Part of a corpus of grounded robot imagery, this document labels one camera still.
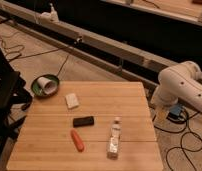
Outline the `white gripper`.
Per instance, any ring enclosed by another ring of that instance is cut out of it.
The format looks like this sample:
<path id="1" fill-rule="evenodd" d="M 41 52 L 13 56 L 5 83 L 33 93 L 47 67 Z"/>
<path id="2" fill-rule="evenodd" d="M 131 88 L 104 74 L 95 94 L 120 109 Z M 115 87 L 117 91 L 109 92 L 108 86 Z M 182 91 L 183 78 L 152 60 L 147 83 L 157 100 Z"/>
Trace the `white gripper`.
<path id="1" fill-rule="evenodd" d="M 156 89 L 152 95 L 151 103 L 156 108 L 156 121 L 163 122 L 169 113 L 169 108 L 176 104 L 176 97 L 164 89 Z"/>

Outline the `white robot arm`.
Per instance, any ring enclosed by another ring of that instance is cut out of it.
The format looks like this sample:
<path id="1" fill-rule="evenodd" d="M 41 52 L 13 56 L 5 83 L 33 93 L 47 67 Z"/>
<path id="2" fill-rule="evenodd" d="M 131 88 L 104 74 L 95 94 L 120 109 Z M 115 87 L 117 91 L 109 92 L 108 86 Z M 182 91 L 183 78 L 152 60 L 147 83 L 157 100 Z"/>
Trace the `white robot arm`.
<path id="1" fill-rule="evenodd" d="M 151 99 L 151 103 L 156 106 L 158 122 L 166 119 L 169 109 L 179 99 L 202 113 L 202 84 L 198 82 L 200 75 L 199 65 L 192 61 L 167 67 L 158 74 L 159 85 Z"/>

